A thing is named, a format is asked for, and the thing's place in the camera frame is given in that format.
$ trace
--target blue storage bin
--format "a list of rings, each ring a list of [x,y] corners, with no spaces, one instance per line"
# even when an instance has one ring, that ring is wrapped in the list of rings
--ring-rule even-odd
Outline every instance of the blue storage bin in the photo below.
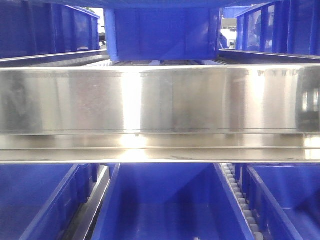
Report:
[[[218,164],[117,165],[92,240],[253,240]]]
[[[236,16],[241,14],[243,11],[251,8],[251,6],[230,6],[223,8],[222,16],[225,19],[235,19]]]
[[[320,165],[249,166],[250,204],[266,240],[320,239]]]
[[[219,8],[106,9],[113,61],[212,60],[220,36]]]
[[[237,50],[320,55],[320,2],[256,5],[237,17]]]
[[[0,58],[98,50],[98,19],[80,7],[2,1]]]
[[[237,50],[287,53],[289,1],[258,4],[237,16]]]
[[[0,239],[61,239],[84,201],[90,179],[82,172],[71,164],[0,165]]]

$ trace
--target metal track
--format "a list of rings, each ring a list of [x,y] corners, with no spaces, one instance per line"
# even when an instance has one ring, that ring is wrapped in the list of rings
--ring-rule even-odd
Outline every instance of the metal track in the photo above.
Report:
[[[320,162],[318,64],[134,64],[0,68],[0,163]]]

